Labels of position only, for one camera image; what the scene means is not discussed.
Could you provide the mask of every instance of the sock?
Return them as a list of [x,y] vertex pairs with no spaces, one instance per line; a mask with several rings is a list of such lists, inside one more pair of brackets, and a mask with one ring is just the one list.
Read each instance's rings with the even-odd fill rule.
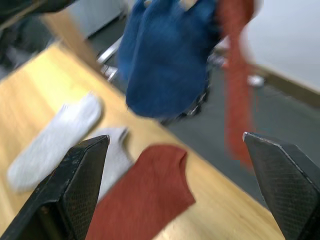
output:
[[86,240],[151,240],[195,203],[185,175],[187,152],[146,148],[95,208]]
[[233,157],[252,167],[244,132],[252,132],[251,95],[248,85],[250,66],[240,49],[241,34],[254,13],[253,0],[223,0],[219,2],[219,18],[223,34],[229,37],[226,69],[226,142]]
[[11,188],[16,192],[33,190],[99,120],[102,108],[92,94],[64,105],[10,165],[7,180]]
[[152,0],[143,14],[129,76],[126,103],[137,115],[172,118],[205,90],[207,59],[220,40],[217,3],[198,1],[185,10],[179,1]]
[[126,84],[129,81],[141,19],[146,10],[144,2],[145,0],[137,0],[134,4],[117,51],[117,67],[120,80]]
[[109,135],[110,137],[110,144],[105,156],[98,202],[133,165],[133,162],[129,160],[123,149],[123,141],[127,134],[128,129],[126,127],[110,127],[99,129],[91,136],[92,138],[101,135]]

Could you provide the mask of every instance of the blue sock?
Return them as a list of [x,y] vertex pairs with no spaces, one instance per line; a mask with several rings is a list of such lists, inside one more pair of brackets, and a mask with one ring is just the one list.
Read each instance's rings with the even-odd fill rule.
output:
[[185,11],[178,0],[152,0],[139,26],[132,65],[119,66],[129,80],[126,103],[137,115],[176,117],[202,94],[207,58],[220,40],[216,6],[214,0],[198,0]]
[[120,79],[126,84],[129,81],[129,72],[132,69],[139,26],[145,10],[144,0],[137,0],[126,22],[122,41],[117,51],[117,66],[120,70]]

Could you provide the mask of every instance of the table surface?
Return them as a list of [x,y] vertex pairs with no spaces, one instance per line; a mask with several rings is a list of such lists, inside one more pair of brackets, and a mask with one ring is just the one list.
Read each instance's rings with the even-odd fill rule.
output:
[[128,126],[125,148],[133,159],[153,143],[188,151],[186,176],[196,204],[157,240],[283,240],[271,213],[156,121],[132,114],[124,96],[72,53],[54,44],[0,84],[0,234],[30,196],[13,193],[6,171],[62,104],[92,91],[104,102],[97,127]]

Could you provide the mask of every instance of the gray sock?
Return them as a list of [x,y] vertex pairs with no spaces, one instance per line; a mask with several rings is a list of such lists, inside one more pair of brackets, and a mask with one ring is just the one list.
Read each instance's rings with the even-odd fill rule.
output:
[[92,94],[64,105],[10,165],[7,180],[11,188],[16,192],[33,190],[99,120],[102,108]]
[[90,137],[109,135],[110,145],[106,152],[98,202],[108,190],[128,171],[133,162],[123,149],[123,141],[128,134],[126,127],[109,127],[98,129]]

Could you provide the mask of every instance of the red sock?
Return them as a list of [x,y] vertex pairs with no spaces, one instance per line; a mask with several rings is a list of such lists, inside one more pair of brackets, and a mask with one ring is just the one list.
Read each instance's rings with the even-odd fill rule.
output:
[[244,132],[253,130],[251,97],[248,85],[250,66],[240,49],[241,34],[254,13],[254,0],[222,0],[219,19],[224,36],[229,36],[226,66],[226,143],[233,155],[242,164],[252,167]]
[[97,205],[86,240],[151,240],[195,203],[185,175],[187,152],[146,148]]

